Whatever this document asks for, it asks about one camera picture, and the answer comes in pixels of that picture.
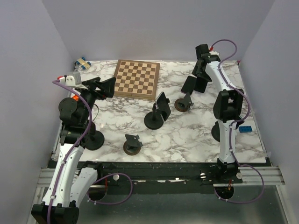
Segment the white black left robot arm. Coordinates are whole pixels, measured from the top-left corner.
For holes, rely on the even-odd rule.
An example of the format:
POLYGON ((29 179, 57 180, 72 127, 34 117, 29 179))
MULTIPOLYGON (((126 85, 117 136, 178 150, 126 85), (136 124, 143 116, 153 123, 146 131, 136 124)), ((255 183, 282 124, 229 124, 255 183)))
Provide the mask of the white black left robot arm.
POLYGON ((99 168, 87 168, 87 178, 74 181, 78 162, 83 151, 102 147, 104 135, 96 130, 92 119, 92 108, 96 100, 114 96, 116 78, 101 81, 99 77, 83 81, 81 86, 69 86, 67 77, 53 81, 78 97, 64 98, 58 110, 62 121, 59 157, 50 186, 40 204, 34 204, 31 214, 39 224, 75 224, 79 217, 79 204, 91 184, 103 181, 99 168))

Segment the blue-edged black phone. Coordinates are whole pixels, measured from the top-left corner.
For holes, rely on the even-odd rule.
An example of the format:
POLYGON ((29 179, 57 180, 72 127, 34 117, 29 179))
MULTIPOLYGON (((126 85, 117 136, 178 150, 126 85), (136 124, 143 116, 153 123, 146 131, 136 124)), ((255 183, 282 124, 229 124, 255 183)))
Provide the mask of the blue-edged black phone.
POLYGON ((194 90, 200 93, 204 93, 207 87, 207 83, 207 80, 197 76, 194 90))

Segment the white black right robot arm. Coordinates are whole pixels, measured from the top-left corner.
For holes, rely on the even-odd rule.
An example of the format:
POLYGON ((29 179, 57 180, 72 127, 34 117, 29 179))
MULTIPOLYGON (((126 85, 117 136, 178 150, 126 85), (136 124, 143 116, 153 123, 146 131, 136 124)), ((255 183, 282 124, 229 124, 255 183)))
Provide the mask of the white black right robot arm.
POLYGON ((196 77, 194 90, 204 93, 207 84, 212 82, 218 91, 213 107, 220 136, 220 153, 217 159, 215 178, 217 181, 225 183, 237 172, 238 165, 233 156, 235 129, 240 123, 244 92, 230 82, 222 71, 219 56, 212 55, 207 44, 201 44, 195 50, 197 62, 192 71, 196 77))

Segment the black phone with purple edge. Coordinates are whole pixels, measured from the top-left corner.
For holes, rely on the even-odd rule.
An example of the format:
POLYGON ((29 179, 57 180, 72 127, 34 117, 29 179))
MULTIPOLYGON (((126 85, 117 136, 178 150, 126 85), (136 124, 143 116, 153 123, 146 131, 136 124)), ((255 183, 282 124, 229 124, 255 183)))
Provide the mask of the black phone with purple edge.
POLYGON ((196 80, 196 77, 188 76, 183 84, 181 92, 184 94, 189 93, 191 95, 196 85, 196 80))

